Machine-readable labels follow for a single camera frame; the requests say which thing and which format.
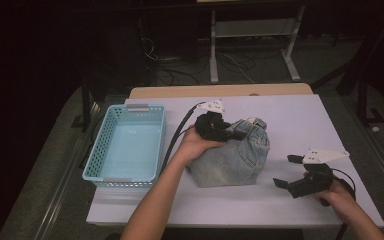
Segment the person's left hand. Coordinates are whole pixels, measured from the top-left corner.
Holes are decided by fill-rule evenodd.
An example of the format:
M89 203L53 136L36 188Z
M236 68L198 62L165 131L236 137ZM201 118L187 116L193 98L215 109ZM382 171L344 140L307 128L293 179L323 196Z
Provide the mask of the person's left hand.
M185 165L189 164L195 158L201 156L201 154L208 148L221 147L225 145L225 142L217 142L203 139L195 130L195 127L190 127L185 132L182 142L176 151L176 155L180 155L181 159L184 159Z

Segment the desk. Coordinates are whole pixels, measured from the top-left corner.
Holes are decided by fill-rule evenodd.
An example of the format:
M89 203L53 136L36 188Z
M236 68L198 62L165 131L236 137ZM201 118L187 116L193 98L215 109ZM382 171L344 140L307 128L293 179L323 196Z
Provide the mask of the desk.
M214 93L209 91L210 88L215 90ZM289 89L288 93L282 91L284 88ZM280 178L295 181L302 178L305 171L303 166L289 163L286 160L288 154L304 155L309 147L344 150L320 98L308 89L305 84L274 84L217 85L205 86L202 90L200 87L161 88L162 91L152 88L133 90L132 99L128 99L126 103L166 105L164 152L177 125L189 108L201 101L214 100L214 97L223 99L226 108L225 121L233 122L238 118L258 116L266 121L268 126L271 149L257 183L250 186L198 188L185 171L168 221L169 226L239 228L338 226L340 222L331 208L317 204L312 196L293 199L287 191L276 188L272 180ZM188 97L177 97L181 92ZM269 95L248 96L248 93ZM193 123L199 114L192 115L186 125ZM347 172L354 179L360 205L378 226L384 226L350 159L337 160L329 165ZM97 188L87 222L98 225L124 224L145 193L144 189Z

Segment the basket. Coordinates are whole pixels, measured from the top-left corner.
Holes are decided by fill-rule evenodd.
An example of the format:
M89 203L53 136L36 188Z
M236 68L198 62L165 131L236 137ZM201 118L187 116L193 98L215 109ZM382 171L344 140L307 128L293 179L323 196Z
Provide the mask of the basket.
M162 164L163 105L108 108L83 171L98 187L151 187Z

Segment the person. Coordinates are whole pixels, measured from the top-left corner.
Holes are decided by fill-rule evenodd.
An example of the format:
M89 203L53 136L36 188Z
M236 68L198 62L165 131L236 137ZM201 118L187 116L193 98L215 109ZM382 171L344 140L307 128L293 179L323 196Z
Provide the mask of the person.
M133 212L120 239L161 239L184 168L205 150L224 144L202 139L193 127L186 131L163 173ZM315 198L328 201L358 239L384 239L383 233L339 182L335 181L329 190L315 194Z

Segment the white table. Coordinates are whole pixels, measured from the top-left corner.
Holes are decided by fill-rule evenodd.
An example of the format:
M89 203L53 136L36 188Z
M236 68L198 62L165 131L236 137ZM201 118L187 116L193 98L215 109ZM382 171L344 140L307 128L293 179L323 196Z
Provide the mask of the white table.
M149 98L128 99L126 103L166 106L165 153L187 111L196 103L214 99ZM225 121L234 122L256 116L267 123L271 149L265 168L256 185L219 188L198 188L185 171L168 225L312 228L341 224L331 208L316 203L312 196L294 199L288 191L275 187L273 183L273 178L292 182L303 177L304 167L289 163L286 158L288 154L304 155L309 147L345 150L320 98L317 95L274 95L222 97L222 100L226 108ZM202 113L204 111L195 110L186 126L194 123L196 117ZM384 226L351 160L336 160L329 163L329 166L345 171L354 179L359 204L376 225ZM98 225L126 223L145 192L143 189L97 188L87 222Z

